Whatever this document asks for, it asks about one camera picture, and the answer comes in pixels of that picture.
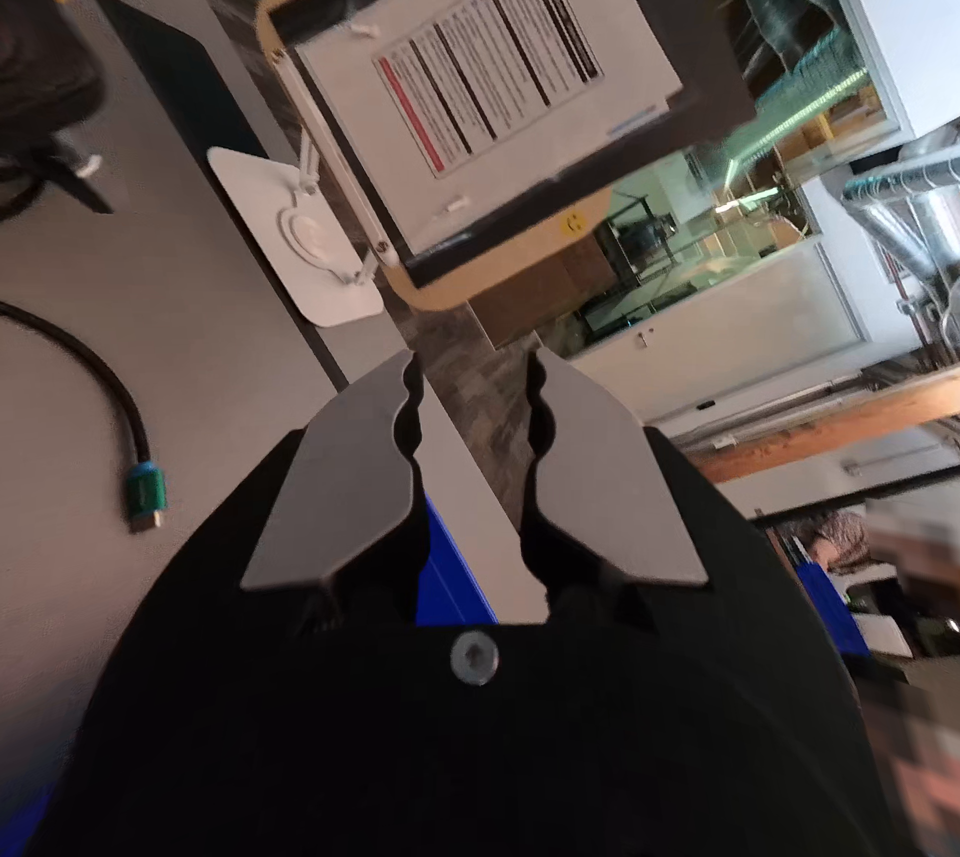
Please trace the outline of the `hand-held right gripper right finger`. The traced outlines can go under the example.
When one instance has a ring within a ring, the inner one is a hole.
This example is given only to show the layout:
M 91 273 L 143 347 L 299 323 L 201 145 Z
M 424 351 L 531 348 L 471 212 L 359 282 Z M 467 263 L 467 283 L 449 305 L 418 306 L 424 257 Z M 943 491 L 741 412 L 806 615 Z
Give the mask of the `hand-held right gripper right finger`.
M 640 421 L 551 350 L 527 361 L 533 461 L 524 485 L 522 558 L 545 587 L 705 587 L 709 576 Z

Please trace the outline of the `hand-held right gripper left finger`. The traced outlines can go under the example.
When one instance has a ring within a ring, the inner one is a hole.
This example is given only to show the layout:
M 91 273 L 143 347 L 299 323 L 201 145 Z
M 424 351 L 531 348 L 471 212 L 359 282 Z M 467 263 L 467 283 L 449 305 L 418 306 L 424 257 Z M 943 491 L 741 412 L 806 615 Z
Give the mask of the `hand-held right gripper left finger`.
M 306 426 L 240 586 L 329 580 L 413 519 L 425 491 L 424 378 L 399 351 L 331 398 Z

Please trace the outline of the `blue plastic bin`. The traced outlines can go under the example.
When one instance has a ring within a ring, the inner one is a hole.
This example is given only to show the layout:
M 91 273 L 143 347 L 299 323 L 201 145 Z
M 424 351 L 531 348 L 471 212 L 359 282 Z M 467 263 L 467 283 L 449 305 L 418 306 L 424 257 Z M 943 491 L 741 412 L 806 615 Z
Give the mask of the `blue plastic bin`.
M 497 615 L 434 503 L 427 500 L 430 553 L 419 582 L 418 626 L 495 625 Z M 2 819 L 1 855 L 23 855 L 53 795 L 51 782 Z

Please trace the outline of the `brown cardboard box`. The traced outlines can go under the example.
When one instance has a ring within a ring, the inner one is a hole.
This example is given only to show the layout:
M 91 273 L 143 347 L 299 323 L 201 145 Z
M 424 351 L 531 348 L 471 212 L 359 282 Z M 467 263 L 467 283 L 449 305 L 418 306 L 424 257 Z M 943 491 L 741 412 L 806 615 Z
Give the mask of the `brown cardboard box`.
M 606 225 L 468 301 L 490 343 L 505 347 L 576 311 L 618 282 L 603 247 Z

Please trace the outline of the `wooden beam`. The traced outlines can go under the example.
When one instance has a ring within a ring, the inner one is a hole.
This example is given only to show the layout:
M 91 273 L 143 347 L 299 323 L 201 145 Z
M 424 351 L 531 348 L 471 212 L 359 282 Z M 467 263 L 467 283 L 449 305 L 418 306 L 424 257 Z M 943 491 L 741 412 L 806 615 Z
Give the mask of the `wooden beam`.
M 761 437 L 688 459 L 714 484 L 728 483 L 924 424 L 957 417 L 959 368 L 917 376 Z

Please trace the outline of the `white door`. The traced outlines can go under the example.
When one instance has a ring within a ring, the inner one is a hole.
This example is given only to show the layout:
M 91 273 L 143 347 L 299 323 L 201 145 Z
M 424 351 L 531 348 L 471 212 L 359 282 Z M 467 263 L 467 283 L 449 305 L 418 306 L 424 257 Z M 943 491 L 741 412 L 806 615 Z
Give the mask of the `white door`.
M 864 342 L 820 243 L 800 243 L 612 336 L 573 366 L 645 420 L 670 418 Z

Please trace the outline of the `white monitor stand base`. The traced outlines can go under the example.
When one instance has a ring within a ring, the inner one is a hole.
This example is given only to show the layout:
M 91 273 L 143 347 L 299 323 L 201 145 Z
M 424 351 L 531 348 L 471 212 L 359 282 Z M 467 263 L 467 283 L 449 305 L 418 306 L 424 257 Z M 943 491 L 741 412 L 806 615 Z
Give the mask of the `white monitor stand base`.
M 322 194 L 319 157 L 301 133 L 297 166 L 222 146 L 208 165 L 294 308 L 319 328 L 384 313 L 378 259 L 360 256 Z

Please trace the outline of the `blue storage bin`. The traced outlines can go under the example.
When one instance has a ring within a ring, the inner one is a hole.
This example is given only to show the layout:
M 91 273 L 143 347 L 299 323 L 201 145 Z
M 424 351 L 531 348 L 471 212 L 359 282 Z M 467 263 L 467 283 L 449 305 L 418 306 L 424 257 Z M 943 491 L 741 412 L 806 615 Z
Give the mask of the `blue storage bin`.
M 818 563 L 805 561 L 798 565 L 796 573 L 838 653 L 869 658 L 870 649 L 854 615 L 827 571 Z

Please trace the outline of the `tan rounded board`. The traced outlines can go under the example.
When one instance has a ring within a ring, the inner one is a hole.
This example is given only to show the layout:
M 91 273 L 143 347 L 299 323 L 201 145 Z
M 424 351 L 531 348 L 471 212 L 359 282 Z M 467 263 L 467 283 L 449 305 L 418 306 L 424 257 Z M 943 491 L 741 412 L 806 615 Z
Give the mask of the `tan rounded board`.
M 333 135 L 317 100 L 309 92 L 306 72 L 296 68 L 293 47 L 282 43 L 271 13 L 295 1 L 298 0 L 258 2 L 258 41 L 294 107 L 297 121 L 317 149 L 319 163 L 329 172 L 349 211 L 363 228 L 390 287 L 408 305 L 429 311 L 451 309 L 572 246 L 604 221 L 613 198 L 611 185 L 589 194 L 579 193 L 565 206 L 552 205 L 550 213 L 532 226 L 498 243 L 483 243 L 479 254 L 469 259 L 455 258 L 452 269 L 429 282 L 414 282 L 409 266 L 402 262 L 397 246 L 389 238 L 384 218 L 375 214 L 373 203 L 347 161 L 346 142 Z

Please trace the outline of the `white instruction sheet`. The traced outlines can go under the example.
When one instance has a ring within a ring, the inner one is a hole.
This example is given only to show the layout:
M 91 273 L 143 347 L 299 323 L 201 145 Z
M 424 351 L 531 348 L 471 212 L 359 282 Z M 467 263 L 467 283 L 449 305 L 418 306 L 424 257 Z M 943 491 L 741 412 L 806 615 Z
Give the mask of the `white instruction sheet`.
M 638 0 L 365 0 L 295 53 L 366 209 L 419 256 L 668 111 Z

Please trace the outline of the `silver ventilation duct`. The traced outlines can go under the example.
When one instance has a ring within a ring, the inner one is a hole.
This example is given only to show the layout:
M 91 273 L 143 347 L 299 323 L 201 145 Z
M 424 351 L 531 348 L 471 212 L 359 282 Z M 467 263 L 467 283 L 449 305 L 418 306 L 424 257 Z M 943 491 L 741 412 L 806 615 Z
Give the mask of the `silver ventilation duct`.
M 913 151 L 846 181 L 847 215 L 946 302 L 959 275 L 959 144 Z

